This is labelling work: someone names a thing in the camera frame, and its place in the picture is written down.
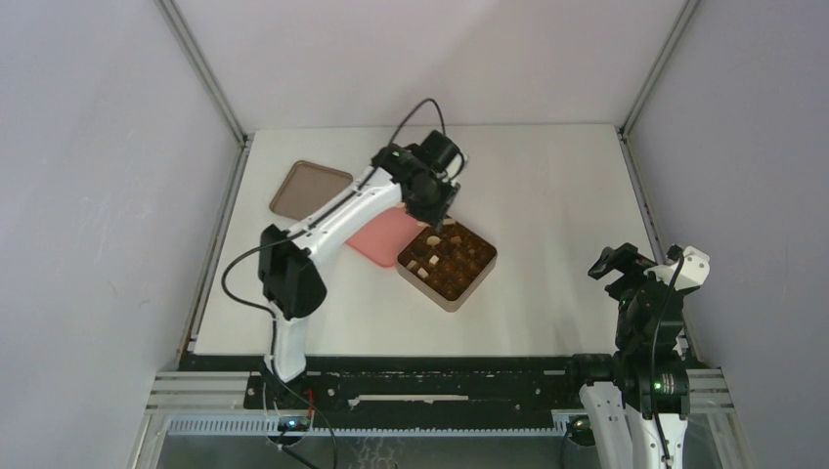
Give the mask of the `gold chocolate box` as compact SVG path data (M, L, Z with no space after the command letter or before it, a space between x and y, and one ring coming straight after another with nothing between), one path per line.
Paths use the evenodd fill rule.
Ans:
M426 239L437 235L436 246ZM397 257L396 270L409 284L448 313L457 312L497 263L498 250L454 218L440 231L427 226Z

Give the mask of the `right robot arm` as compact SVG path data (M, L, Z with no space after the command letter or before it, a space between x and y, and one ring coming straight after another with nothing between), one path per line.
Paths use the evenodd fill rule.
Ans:
M606 247L588 275L620 277L605 288L618 303L613 354L576 354L568 362L566 397L582 406L587 423L569 426L571 435L591 431L604 468L679 468L690 412L690 383L676 351L683 326L684 297L698 281L682 287L689 249L673 245L668 263L657 264L625 243Z

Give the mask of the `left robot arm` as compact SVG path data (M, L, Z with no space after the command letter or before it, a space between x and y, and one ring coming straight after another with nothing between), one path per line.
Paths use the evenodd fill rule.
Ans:
M276 316L271 352L274 373L268 395L283 407L298 405L306 385L308 318L327 297L320 267L354 234L382 213L404 206L406 213L441 229L460 184L467 157L438 130L419 144L389 143L371 159L364 174L304 220L287 230L265 229L257 275Z

